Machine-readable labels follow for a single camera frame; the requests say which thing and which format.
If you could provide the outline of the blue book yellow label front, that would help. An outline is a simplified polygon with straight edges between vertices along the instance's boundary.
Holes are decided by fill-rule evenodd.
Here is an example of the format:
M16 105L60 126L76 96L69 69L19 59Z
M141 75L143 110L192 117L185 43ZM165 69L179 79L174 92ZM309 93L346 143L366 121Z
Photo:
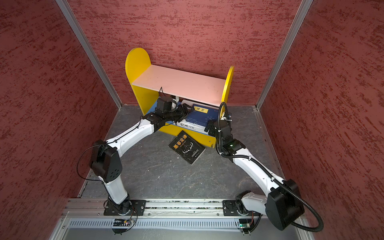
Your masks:
M218 114L218 109L193 104L193 111L187 115L186 121L191 124L206 127L208 122L215 122L217 120Z

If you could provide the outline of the white heritage cultural book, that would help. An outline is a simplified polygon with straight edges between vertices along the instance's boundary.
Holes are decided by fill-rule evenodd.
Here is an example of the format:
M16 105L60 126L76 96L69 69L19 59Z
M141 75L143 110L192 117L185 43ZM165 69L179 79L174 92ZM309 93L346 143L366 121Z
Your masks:
M182 120L181 122L177 122L176 125L178 127L184 128L184 129L189 129L194 132L202 133L202 134L207 134L208 132L205 131L206 127L201 126L198 124L190 123L187 122L186 120Z

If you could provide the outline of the black book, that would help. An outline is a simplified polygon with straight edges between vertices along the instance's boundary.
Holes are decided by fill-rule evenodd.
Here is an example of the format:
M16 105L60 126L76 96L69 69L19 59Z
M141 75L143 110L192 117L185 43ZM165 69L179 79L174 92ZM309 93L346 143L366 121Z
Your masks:
M169 147L190 165L203 154L206 147L197 142L185 131L181 131L170 143Z

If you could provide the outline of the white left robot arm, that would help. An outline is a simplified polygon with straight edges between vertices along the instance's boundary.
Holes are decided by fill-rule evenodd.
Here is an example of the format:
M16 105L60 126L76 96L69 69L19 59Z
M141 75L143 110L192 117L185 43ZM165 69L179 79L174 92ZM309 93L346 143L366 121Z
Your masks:
M121 157L139 141L164 127L167 122L181 122L193 111L193 107L187 104L180 104L169 111L156 109L114 138L94 143L90 168L104 184L113 204L120 207L130 201L121 179L123 171Z

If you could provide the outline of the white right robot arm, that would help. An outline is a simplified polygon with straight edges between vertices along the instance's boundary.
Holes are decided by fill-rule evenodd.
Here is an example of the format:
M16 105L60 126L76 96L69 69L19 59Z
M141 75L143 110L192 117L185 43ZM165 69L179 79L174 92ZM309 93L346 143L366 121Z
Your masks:
M284 230L304 213L304 205L290 192L300 195L297 184L285 181L258 161L247 147L233 138L228 121L209 121L205 131L216 138L219 154L243 169L261 188L264 196L241 194L240 202L246 211L266 215L278 229Z

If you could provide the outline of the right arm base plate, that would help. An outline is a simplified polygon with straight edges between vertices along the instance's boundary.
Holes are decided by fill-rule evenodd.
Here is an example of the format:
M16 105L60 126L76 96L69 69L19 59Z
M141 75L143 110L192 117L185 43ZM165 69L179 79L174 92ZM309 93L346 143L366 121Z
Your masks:
M223 200L222 204L224 216L252 216L252 212L246 210L241 200Z

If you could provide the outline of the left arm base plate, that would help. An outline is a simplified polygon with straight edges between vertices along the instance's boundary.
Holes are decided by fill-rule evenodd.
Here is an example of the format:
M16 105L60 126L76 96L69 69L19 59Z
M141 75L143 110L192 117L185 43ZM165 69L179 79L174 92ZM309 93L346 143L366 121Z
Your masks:
M132 216L144 214L146 200L125 200L121 204L116 204L110 198L104 202L104 216Z

